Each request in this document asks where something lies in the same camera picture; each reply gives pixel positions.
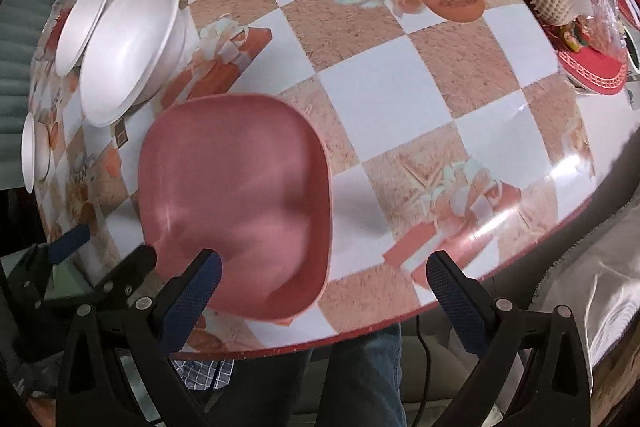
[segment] blue gripper pad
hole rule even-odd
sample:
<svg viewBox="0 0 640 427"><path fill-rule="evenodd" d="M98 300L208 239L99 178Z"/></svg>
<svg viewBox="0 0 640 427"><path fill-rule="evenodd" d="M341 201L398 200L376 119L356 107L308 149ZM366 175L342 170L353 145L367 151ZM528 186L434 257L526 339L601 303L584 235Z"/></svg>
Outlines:
<svg viewBox="0 0 640 427"><path fill-rule="evenodd" d="M429 256L427 281L462 345L482 357L490 341L488 330L495 322L491 298L484 288L475 279L468 279L444 251Z"/></svg>
<svg viewBox="0 0 640 427"><path fill-rule="evenodd" d="M202 250L187 270L171 279L158 294L155 319L164 353L182 349L221 277L219 254Z"/></svg>
<svg viewBox="0 0 640 427"><path fill-rule="evenodd" d="M60 264L84 243L89 241L91 233L87 225L77 225L60 236L47 249L49 264Z"/></svg>

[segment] blue jeans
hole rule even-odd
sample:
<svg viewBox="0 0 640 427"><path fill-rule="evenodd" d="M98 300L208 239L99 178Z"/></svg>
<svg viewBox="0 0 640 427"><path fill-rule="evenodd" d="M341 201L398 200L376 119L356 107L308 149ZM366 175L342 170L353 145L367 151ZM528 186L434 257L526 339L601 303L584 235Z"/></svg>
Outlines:
<svg viewBox="0 0 640 427"><path fill-rule="evenodd" d="M334 344L316 427L406 427L400 399L400 326ZM208 413L215 427L284 427L311 351L238 360Z"/></svg>

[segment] metal screw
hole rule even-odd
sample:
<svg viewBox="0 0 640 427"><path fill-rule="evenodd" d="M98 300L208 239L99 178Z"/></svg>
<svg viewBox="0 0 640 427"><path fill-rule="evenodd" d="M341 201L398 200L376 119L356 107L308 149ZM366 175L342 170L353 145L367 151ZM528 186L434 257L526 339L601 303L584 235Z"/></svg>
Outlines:
<svg viewBox="0 0 640 427"><path fill-rule="evenodd" d="M511 304L511 301L507 299L498 299L495 301L495 307L503 312L510 312L513 310L513 304Z"/></svg>
<svg viewBox="0 0 640 427"><path fill-rule="evenodd" d="M149 297L141 297L136 301L136 308L139 310L146 310L151 306L153 301Z"/></svg>
<svg viewBox="0 0 640 427"><path fill-rule="evenodd" d="M87 316L89 313L91 313L91 305L90 304L80 304L80 306L78 306L77 313L78 313L78 315L80 317Z"/></svg>
<svg viewBox="0 0 640 427"><path fill-rule="evenodd" d="M571 309L569 309L568 306L561 304L558 306L558 315L568 319L569 317L571 317Z"/></svg>

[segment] small white bowl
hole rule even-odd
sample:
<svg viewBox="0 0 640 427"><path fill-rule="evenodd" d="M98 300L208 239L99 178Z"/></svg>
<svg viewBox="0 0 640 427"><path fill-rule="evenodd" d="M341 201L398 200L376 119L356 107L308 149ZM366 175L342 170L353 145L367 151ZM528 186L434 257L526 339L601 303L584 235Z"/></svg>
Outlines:
<svg viewBox="0 0 640 427"><path fill-rule="evenodd" d="M184 46L180 0L115 0L84 52L80 102L87 121L104 127L153 96Z"/></svg>
<svg viewBox="0 0 640 427"><path fill-rule="evenodd" d="M22 159L22 177L27 192L33 191L34 181L45 178L49 172L49 133L40 122L33 120L33 115L27 113L22 128L22 145L20 156Z"/></svg>
<svg viewBox="0 0 640 427"><path fill-rule="evenodd" d="M60 33L56 74L65 76L78 63L104 8L113 0L77 0Z"/></svg>

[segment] pink rounded square dish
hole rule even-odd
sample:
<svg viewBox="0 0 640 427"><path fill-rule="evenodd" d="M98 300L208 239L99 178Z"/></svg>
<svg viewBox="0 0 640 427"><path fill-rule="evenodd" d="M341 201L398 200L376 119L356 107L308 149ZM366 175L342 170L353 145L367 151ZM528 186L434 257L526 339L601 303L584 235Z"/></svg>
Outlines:
<svg viewBox="0 0 640 427"><path fill-rule="evenodd" d="M223 94L169 108L138 170L145 242L165 280L203 248L222 257L208 306L279 321L318 299L328 275L330 170L321 140L294 108Z"/></svg>

